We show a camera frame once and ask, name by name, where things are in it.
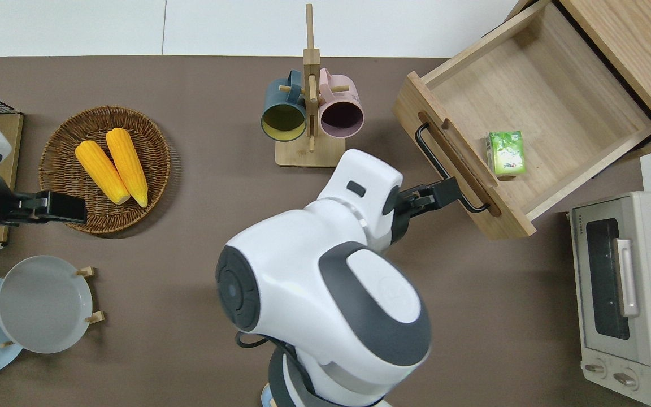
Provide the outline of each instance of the green juice box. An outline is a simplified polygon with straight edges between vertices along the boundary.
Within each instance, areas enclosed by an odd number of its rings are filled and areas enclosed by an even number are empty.
[[[520,131],[489,132],[486,137],[486,156],[489,167],[499,180],[511,180],[527,172]]]

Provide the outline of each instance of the open drawer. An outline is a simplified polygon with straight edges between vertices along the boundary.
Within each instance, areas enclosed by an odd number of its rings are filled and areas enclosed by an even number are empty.
[[[651,120],[550,0],[541,0],[424,77],[408,75],[393,111],[424,140],[490,238],[532,220],[651,135]],[[497,180],[490,131],[522,131],[527,173]]]

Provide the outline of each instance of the oven door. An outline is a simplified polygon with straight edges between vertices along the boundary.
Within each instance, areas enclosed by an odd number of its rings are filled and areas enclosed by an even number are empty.
[[[584,346],[649,365],[641,245],[631,196],[572,211]]]

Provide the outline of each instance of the yellow corn cob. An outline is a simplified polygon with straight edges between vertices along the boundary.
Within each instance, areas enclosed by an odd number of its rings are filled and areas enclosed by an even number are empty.
[[[142,164],[126,129],[115,127],[107,132],[107,147],[124,186],[142,208],[147,207],[147,181]]]
[[[117,170],[96,142],[91,140],[81,142],[75,148],[75,155],[92,180],[115,205],[129,199],[127,188],[119,178]]]

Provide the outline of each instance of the wicker basket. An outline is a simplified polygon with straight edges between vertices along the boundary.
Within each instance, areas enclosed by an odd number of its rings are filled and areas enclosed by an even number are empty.
[[[134,199],[122,205],[112,203],[75,157],[75,147],[85,140],[97,142],[110,157],[105,135],[114,127],[124,128],[132,136],[147,180],[146,208]],[[119,232],[147,216],[160,200],[169,177],[170,149],[160,129],[147,116],[119,106],[96,107],[67,119],[49,138],[39,162],[42,190],[77,196],[87,203],[87,223],[66,225],[94,235]]]

